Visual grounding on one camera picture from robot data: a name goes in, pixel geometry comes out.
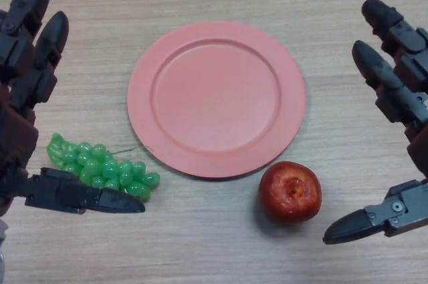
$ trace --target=green grapes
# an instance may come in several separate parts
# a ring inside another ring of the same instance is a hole
[[[46,150],[55,166],[77,175],[81,183],[127,192],[144,202],[149,200],[161,179],[157,172],[146,172],[146,165],[141,161],[118,163],[103,144],[92,146],[81,142],[77,145],[55,133]]]

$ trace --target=wooden table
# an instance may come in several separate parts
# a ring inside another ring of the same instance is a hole
[[[428,0],[384,0],[428,27]],[[0,0],[6,9],[10,0]],[[374,105],[356,69],[357,39],[379,40],[360,14],[364,0],[51,0],[70,18],[70,36],[28,169],[49,165],[54,132],[103,142],[162,174],[141,215],[67,215],[17,199],[4,221],[6,283],[259,284],[425,283],[428,229],[326,246],[326,228],[379,203],[390,186],[421,179],[400,124]],[[128,121],[126,90],[141,54],[166,32],[202,20],[258,27],[287,47],[304,75],[308,108],[280,159],[309,166],[324,191],[321,211],[298,231],[279,229],[255,208],[263,171],[230,182],[181,176],[142,149]]]

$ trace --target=robotic hand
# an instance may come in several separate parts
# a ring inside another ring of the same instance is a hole
[[[33,40],[49,0],[12,0],[8,12],[0,11],[0,216],[16,196],[25,205],[83,214],[144,212],[135,197],[117,190],[88,187],[69,172],[42,168],[28,178],[25,170],[35,150],[38,131],[34,107],[47,102],[57,83],[54,71],[68,37],[68,18],[56,13],[36,45]],[[6,224],[0,220],[0,245]],[[4,264],[0,254],[0,283]]]
[[[352,56],[366,84],[376,91],[376,105],[390,122],[401,122],[416,167],[428,178],[428,33],[414,30],[380,0],[367,0],[362,14],[394,58],[392,68],[373,48],[357,41]],[[333,223],[323,241],[338,244],[381,231],[392,237],[428,225],[428,184],[411,180],[391,187],[381,204],[366,206]]]

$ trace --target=grape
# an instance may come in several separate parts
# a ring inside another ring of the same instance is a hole
[[[117,165],[103,165],[102,176],[107,179],[116,178],[119,174]]]
[[[124,160],[119,165],[119,170],[121,173],[122,172],[132,173],[132,168],[133,168],[132,163],[129,160]]]
[[[143,186],[141,194],[138,197],[143,202],[146,202],[150,199],[150,194],[151,194],[150,188],[147,186]]]
[[[80,182],[83,182],[87,186],[92,186],[92,176],[85,170],[80,173]]]
[[[74,152],[74,153],[76,153],[76,152],[77,152],[77,150],[78,150],[78,145],[73,144],[72,142],[69,142],[69,143],[67,144],[67,146],[66,146],[66,150],[67,150],[67,151],[69,151],[69,152]]]
[[[102,162],[107,162],[113,159],[113,155],[110,152],[106,152],[103,158],[101,158]]]
[[[66,165],[66,167],[64,168],[64,170],[66,172],[71,172],[71,173],[73,173],[75,175],[79,175],[79,173],[82,170],[82,168],[79,165],[77,165],[77,164],[71,163],[71,164]]]
[[[66,164],[71,164],[73,162],[76,161],[76,153],[72,150],[66,150],[63,154],[62,154],[62,160],[66,163]]]
[[[132,169],[132,173],[134,175],[134,179],[141,181],[146,172],[146,164],[143,162],[134,163],[134,167]]]
[[[130,172],[121,172],[119,182],[122,187],[127,187],[132,182],[132,174]]]
[[[81,142],[78,146],[78,152],[91,152],[92,147],[89,142]]]
[[[77,162],[79,165],[85,166],[86,162],[91,158],[91,154],[89,152],[81,152],[77,156]]]
[[[144,185],[150,187],[151,189],[156,188],[160,181],[161,176],[157,172],[149,172],[141,180]]]
[[[86,161],[84,170],[94,176],[101,173],[101,165],[96,159],[91,158]]]
[[[107,154],[105,145],[97,144],[92,149],[92,156],[94,158],[103,158]]]
[[[120,188],[119,181],[117,179],[109,179],[106,181],[106,184],[104,185],[104,187],[119,190]]]
[[[124,160],[119,165],[103,144],[92,146],[81,142],[77,145],[55,133],[46,150],[56,167],[78,175],[82,184],[128,192],[143,201],[149,200],[151,190],[161,179],[155,172],[146,174],[146,165],[141,161]]]
[[[102,167],[115,167],[119,171],[119,165],[116,159],[109,159],[102,163]]]
[[[128,187],[126,187],[126,192],[132,196],[140,196],[144,185],[140,182],[131,182]]]
[[[92,187],[103,188],[104,184],[104,179],[101,176],[95,176],[94,179],[92,179]]]

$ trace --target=plastic fruit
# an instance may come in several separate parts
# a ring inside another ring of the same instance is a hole
[[[277,162],[263,174],[258,189],[261,209],[272,221],[292,225],[318,214],[322,202],[316,175],[295,162]]]

